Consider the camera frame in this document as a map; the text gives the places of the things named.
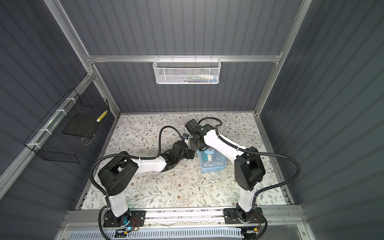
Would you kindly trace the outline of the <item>blue plastic tool box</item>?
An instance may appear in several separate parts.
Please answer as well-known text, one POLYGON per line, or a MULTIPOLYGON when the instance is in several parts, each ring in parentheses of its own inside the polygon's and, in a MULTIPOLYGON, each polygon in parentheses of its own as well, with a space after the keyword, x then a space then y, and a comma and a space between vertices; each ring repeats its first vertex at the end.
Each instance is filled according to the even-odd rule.
POLYGON ((198 150, 197 154, 203 173, 220 172, 227 166, 228 159, 212 147, 198 150))

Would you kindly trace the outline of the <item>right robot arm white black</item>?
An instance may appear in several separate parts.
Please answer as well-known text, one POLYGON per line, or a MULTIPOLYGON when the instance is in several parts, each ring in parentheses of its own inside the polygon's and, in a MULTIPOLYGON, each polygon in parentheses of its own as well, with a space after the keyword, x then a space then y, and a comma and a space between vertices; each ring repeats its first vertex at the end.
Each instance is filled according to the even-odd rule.
POLYGON ((191 135, 190 144, 193 150, 202 150, 212 147, 234 165, 234 177, 240 186, 240 198, 236 205, 237 215, 242 223, 248 223, 256 215, 256 196, 266 170, 258 150, 254 147, 247 149, 251 153, 244 153, 245 147, 235 144, 233 141, 217 133, 209 124, 200 126, 196 123, 185 125, 191 135))

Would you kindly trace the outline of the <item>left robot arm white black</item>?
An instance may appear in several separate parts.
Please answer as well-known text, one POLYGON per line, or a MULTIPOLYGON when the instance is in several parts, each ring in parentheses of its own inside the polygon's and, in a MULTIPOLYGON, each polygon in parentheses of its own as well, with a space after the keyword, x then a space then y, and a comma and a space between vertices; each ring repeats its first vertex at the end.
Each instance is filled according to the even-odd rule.
POLYGON ((150 160, 132 157, 127 152, 113 155, 112 160, 98 172, 102 184, 99 188, 106 197, 113 216, 119 218, 129 211, 125 189, 136 174, 166 172, 173 169, 180 160, 194 157, 195 151, 184 141, 177 141, 170 150, 150 160))

